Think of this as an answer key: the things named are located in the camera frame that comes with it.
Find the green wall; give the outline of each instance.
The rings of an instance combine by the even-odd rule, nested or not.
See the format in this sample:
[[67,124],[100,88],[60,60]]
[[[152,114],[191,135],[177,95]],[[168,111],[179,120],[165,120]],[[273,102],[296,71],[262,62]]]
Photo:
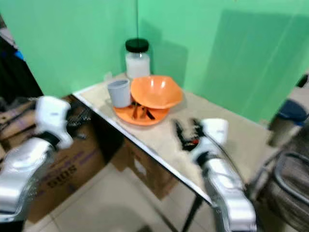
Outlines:
[[140,0],[139,35],[154,73],[256,122],[309,66],[304,0]]
[[0,12],[44,94],[64,96],[125,70],[135,0],[0,0]]

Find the black jar lid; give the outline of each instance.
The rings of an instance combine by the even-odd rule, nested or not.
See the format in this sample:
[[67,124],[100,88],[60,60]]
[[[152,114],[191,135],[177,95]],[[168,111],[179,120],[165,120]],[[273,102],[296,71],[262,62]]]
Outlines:
[[126,50],[134,53],[147,52],[149,43],[145,39],[130,39],[126,41]]

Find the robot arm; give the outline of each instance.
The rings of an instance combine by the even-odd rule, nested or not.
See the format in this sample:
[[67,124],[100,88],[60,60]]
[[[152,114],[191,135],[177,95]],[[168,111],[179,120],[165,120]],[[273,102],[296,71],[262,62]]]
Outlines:
[[38,182],[53,163],[56,151],[73,143],[67,132],[70,109],[68,102],[54,97],[38,99],[36,136],[10,150],[0,171],[0,228],[22,230]]
[[241,177],[223,159],[221,145],[227,140],[228,122],[211,118],[193,120],[196,136],[187,140],[181,125],[176,122],[177,135],[183,149],[190,151],[192,162],[202,169],[205,188],[213,202],[218,232],[254,232],[256,214],[246,198]]

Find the metal table leg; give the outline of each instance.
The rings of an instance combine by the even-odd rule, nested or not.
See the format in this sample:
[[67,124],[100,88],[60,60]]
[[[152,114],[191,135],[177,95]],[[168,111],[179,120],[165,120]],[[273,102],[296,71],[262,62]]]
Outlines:
[[194,202],[192,204],[191,210],[189,212],[189,215],[187,217],[187,220],[186,220],[186,222],[183,226],[182,232],[188,231],[188,229],[189,229],[189,227],[192,223],[192,220],[193,220],[195,214],[197,213],[198,208],[200,208],[200,206],[202,205],[202,203],[203,203],[203,198],[201,196],[196,195]]

